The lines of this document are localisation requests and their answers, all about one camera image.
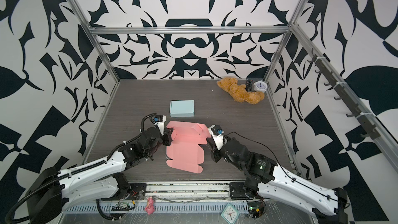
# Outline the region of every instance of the black and white patterned wall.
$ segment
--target black and white patterned wall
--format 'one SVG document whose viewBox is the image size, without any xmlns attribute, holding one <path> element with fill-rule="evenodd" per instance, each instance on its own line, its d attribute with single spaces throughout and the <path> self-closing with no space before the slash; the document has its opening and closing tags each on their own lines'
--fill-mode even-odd
<svg viewBox="0 0 398 224">
<path fill-rule="evenodd" d="M 309 0 L 298 23 L 369 109 L 397 137 L 398 0 Z M 343 187 L 351 223 L 398 220 L 398 174 L 337 93 L 324 86 L 295 37 L 269 86 L 304 177 Z"/>
<path fill-rule="evenodd" d="M 93 27 L 287 25 L 298 0 L 78 0 Z M 102 36 L 120 78 L 263 77 L 277 34 Z"/>
<path fill-rule="evenodd" d="M 262 78 L 280 33 L 102 35 L 123 79 Z"/>
<path fill-rule="evenodd" d="M 65 0 L 0 0 L 0 33 L 3 222 L 41 171 L 81 163 L 115 81 Z"/>
</svg>

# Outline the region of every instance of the square clock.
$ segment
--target square clock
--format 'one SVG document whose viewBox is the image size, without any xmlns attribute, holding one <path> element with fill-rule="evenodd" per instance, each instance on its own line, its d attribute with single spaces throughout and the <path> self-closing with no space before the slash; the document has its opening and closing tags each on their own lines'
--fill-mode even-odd
<svg viewBox="0 0 398 224">
<path fill-rule="evenodd" d="M 223 212 L 221 213 L 221 216 L 230 224 L 234 224 L 235 221 L 238 219 L 239 216 L 239 211 L 232 206 L 231 203 L 228 203 Z"/>
</svg>

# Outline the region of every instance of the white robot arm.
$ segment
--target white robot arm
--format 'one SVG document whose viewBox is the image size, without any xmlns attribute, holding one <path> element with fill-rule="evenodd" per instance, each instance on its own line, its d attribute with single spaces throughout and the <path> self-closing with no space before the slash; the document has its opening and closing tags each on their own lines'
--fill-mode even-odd
<svg viewBox="0 0 398 224">
<path fill-rule="evenodd" d="M 145 130 L 148 118 L 155 127 Z M 29 220 L 31 224 L 44 224 L 83 202 L 97 199 L 99 206 L 101 198 L 125 199 L 131 188 L 122 172 L 148 158 L 153 160 L 152 154 L 161 145 L 171 145 L 173 128 L 165 128 L 165 121 L 166 116 L 147 115 L 141 122 L 141 133 L 116 146 L 107 157 L 59 172 L 54 167 L 44 170 L 25 197 L 7 213 L 6 222 Z M 225 136 L 220 126 L 211 126 L 209 132 L 207 142 L 212 160 L 224 158 L 244 172 L 247 196 L 281 201 L 317 217 L 319 224 L 348 223 L 344 213 L 347 193 L 343 189 L 324 189 L 294 175 L 272 159 L 250 152 L 235 138 Z M 13 219 L 15 210 L 25 201 L 29 216 Z M 122 216 L 106 216 L 100 209 L 99 213 L 108 220 Z"/>
<path fill-rule="evenodd" d="M 207 142 L 211 158 L 214 162 L 224 158 L 244 172 L 246 181 L 243 188 L 247 196 L 281 201 L 317 217 L 319 224 L 348 223 L 348 216 L 344 213 L 347 204 L 345 190 L 326 189 L 296 176 L 279 162 L 250 152 L 235 138 L 225 136 L 220 126 L 209 127 L 209 133 L 211 137 Z"/>
</svg>

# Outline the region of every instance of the black remote control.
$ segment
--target black remote control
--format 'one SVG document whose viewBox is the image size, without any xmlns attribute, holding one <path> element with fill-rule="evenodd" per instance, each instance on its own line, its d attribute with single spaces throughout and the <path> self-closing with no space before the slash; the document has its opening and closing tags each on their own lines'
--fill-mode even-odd
<svg viewBox="0 0 398 224">
<path fill-rule="evenodd" d="M 251 92 L 251 87 L 253 86 L 253 80 L 246 79 L 246 91 Z"/>
</svg>

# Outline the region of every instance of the wire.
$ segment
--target wire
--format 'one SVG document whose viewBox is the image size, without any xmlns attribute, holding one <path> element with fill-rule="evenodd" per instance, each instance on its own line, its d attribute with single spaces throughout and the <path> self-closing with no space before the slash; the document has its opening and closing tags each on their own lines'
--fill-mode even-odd
<svg viewBox="0 0 398 224">
<path fill-rule="evenodd" d="M 98 212 L 99 212 L 99 214 L 102 216 L 102 218 L 107 219 L 107 220 L 120 220 L 120 219 L 122 218 L 122 215 L 121 215 L 121 216 L 118 216 L 118 217 L 107 216 L 106 214 L 104 214 L 104 212 L 103 212 L 102 209 L 101 209 L 100 200 L 97 199 L 96 202 L 97 202 L 97 209 L 98 209 Z"/>
<path fill-rule="evenodd" d="M 131 207 L 131 208 L 127 208 L 125 211 L 130 211 L 130 210 L 133 210 L 133 209 L 135 209 L 135 203 L 133 203 L 134 205 Z"/>
<path fill-rule="evenodd" d="M 144 122 L 145 122 L 145 120 L 146 120 L 147 118 L 150 118 L 150 117 L 155 116 L 156 114 L 157 114 L 156 112 L 153 112 L 153 113 L 148 114 L 147 116 L 145 116 L 145 117 L 142 118 L 142 120 L 141 120 L 141 132 L 144 131 Z M 129 144 L 129 143 L 133 142 L 134 140 L 139 139 L 140 137 L 141 137 L 141 133 L 138 134 L 136 137 L 133 137 L 132 139 L 128 140 L 128 141 L 126 142 L 126 144 Z M 124 146 L 124 145 L 125 145 L 124 143 L 121 143 L 121 144 L 118 144 L 117 146 L 115 146 L 115 147 L 112 149 L 111 153 L 109 153 L 109 155 L 107 156 L 107 160 L 111 159 L 113 153 L 114 153 L 116 150 L 118 150 L 120 147 Z"/>
<path fill-rule="evenodd" d="M 141 132 L 143 132 L 145 129 L 144 129 L 144 122 L 145 122 L 145 120 L 147 119 L 147 118 L 150 118 L 150 117 L 152 117 L 152 116 L 155 116 L 156 115 L 156 112 L 153 112 L 153 113 L 151 113 L 151 114 L 148 114 L 147 116 L 145 116 L 142 120 L 141 120 Z"/>
<path fill-rule="evenodd" d="M 147 118 L 150 118 L 150 117 L 154 116 L 154 115 L 156 115 L 156 112 L 151 113 L 151 114 L 145 116 L 145 117 L 142 119 L 142 121 L 141 121 L 141 131 L 144 130 L 144 122 L 145 122 L 145 120 L 146 120 Z M 134 141 L 134 140 L 137 140 L 139 137 L 141 137 L 141 134 L 138 134 L 136 137 L 130 139 L 129 141 L 126 142 L 126 144 L 131 143 L 131 142 Z M 113 153 L 114 153 L 117 149 L 119 149 L 120 147 L 122 147 L 123 145 L 125 145 L 125 143 L 119 144 L 119 145 L 117 145 L 116 147 L 114 147 L 114 148 L 112 149 L 111 153 L 108 155 L 107 160 L 109 160 L 109 159 L 112 157 Z M 72 175 L 75 175 L 75 174 L 77 174 L 77 173 L 86 171 L 86 170 L 88 170 L 88 169 L 92 169 L 92 168 L 97 167 L 97 166 L 100 166 L 100 165 L 102 165 L 102 164 L 104 164 L 104 163 L 106 163 L 106 161 L 105 161 L 105 160 L 102 160 L 102 161 L 100 161 L 100 162 L 98 162 L 98 163 L 89 165 L 89 166 L 87 166 L 87 167 L 74 170 L 74 171 L 72 171 Z M 12 206 L 11 209 L 7 212 L 6 218 L 5 218 L 6 223 L 14 224 L 14 223 L 20 223 L 20 222 L 29 220 L 29 216 L 23 217 L 23 218 L 19 218 L 19 219 L 13 219 L 13 217 L 14 217 L 14 215 L 15 215 L 15 211 L 16 211 L 24 202 L 26 202 L 27 199 L 29 199 L 29 198 L 31 198 L 32 196 L 36 195 L 39 191 L 41 191 L 41 190 L 47 188 L 48 186 L 52 185 L 53 183 L 56 183 L 56 182 L 58 182 L 58 181 L 60 181 L 60 180 L 62 180 L 62 179 L 67 178 L 68 176 L 69 176 L 69 174 L 64 174 L 64 175 L 62 175 L 62 176 L 60 176 L 60 177 L 54 178 L 54 179 L 52 179 L 52 180 L 46 182 L 45 184 L 41 185 L 41 186 L 38 187 L 37 189 L 33 190 L 32 192 L 30 192 L 28 195 L 26 195 L 25 197 L 23 197 L 21 200 L 19 200 L 19 201 L 18 201 L 14 206 Z"/>
<path fill-rule="evenodd" d="M 260 142 L 251 140 L 251 139 L 249 139 L 249 138 L 247 138 L 247 137 L 243 137 L 242 135 L 240 135 L 240 134 L 237 133 L 237 132 L 230 132 L 230 133 L 228 133 L 226 136 L 230 135 L 231 133 L 235 133 L 236 135 L 241 136 L 242 138 L 245 138 L 245 139 L 247 139 L 248 141 L 255 142 L 255 143 L 257 143 L 257 144 L 261 144 L 262 146 L 265 146 L 265 147 L 266 147 L 267 149 L 269 149 L 269 151 L 274 155 L 276 162 L 278 162 L 279 164 L 281 164 L 281 163 L 278 161 L 278 158 L 276 157 L 275 153 L 271 150 L 270 147 L 267 147 L 265 144 L 262 144 L 262 143 L 260 143 Z M 320 195 L 323 196 L 323 197 L 326 197 L 327 199 L 330 199 L 330 200 L 333 200 L 333 201 L 336 201 L 336 202 L 340 202 L 340 203 L 344 203 L 344 204 L 348 204 L 348 206 L 344 207 L 343 209 L 346 209 L 346 208 L 348 208 L 349 206 L 351 206 L 351 203 L 343 202 L 343 201 L 339 201 L 339 200 L 335 200 L 335 199 L 333 199 L 333 198 L 330 198 L 330 197 L 328 197 L 328 196 L 322 194 L 322 193 L 319 192 L 319 191 L 316 191 L 315 189 L 313 189 L 313 188 L 311 188 L 311 187 L 308 187 L 307 185 L 305 185 L 305 184 L 303 184 L 303 183 L 301 183 L 301 182 L 299 182 L 299 181 L 296 181 L 296 179 L 293 179 L 292 177 L 290 177 L 290 176 L 286 173 L 286 171 L 283 169 L 282 166 L 281 166 L 281 169 L 282 169 L 282 171 L 286 174 L 286 176 L 287 176 L 288 178 L 290 178 L 292 181 L 294 181 L 294 182 L 296 182 L 296 183 L 298 183 L 298 184 L 301 184 L 302 186 L 307 187 L 307 188 L 309 188 L 309 189 L 312 190 L 312 191 L 317 192 L 318 194 L 320 194 Z"/>
<path fill-rule="evenodd" d="M 105 160 L 102 160 L 102 161 L 100 161 L 100 162 L 98 162 L 98 163 L 89 165 L 89 166 L 84 167 L 84 168 L 81 168 L 81 169 L 74 170 L 74 171 L 72 171 L 72 175 L 75 175 L 75 174 L 77 174 L 77 173 L 86 171 L 86 170 L 88 170 L 88 169 L 92 169 L 92 168 L 97 167 L 97 166 L 99 166 L 99 165 L 101 165 L 101 164 L 103 164 L 103 163 L 105 163 Z M 67 177 L 69 177 L 69 174 L 64 174 L 64 175 L 62 175 L 62 176 L 59 176 L 59 177 L 57 177 L 57 178 L 54 178 L 54 179 L 52 179 L 52 180 L 46 182 L 45 184 L 41 185 L 41 186 L 38 187 L 37 189 L 33 190 L 32 192 L 30 192 L 30 193 L 27 194 L 25 197 L 23 197 L 21 200 L 19 200 L 14 206 L 11 207 L 11 209 L 10 209 L 10 210 L 8 211 L 8 213 L 6 214 L 6 219 L 5 219 L 6 223 L 20 223 L 20 222 L 29 220 L 29 216 L 23 217 L 23 218 L 20 218 L 20 219 L 13 219 L 13 216 L 14 216 L 14 214 L 15 214 L 15 211 L 16 211 L 24 202 L 26 202 L 27 199 L 29 199 L 29 198 L 31 198 L 32 196 L 36 195 L 39 191 L 41 191 L 41 190 L 47 188 L 48 186 L 52 185 L 53 183 L 56 183 L 56 182 L 58 182 L 58 181 L 60 181 L 60 180 L 62 180 L 62 179 L 65 179 L 65 178 L 67 178 Z"/>
</svg>

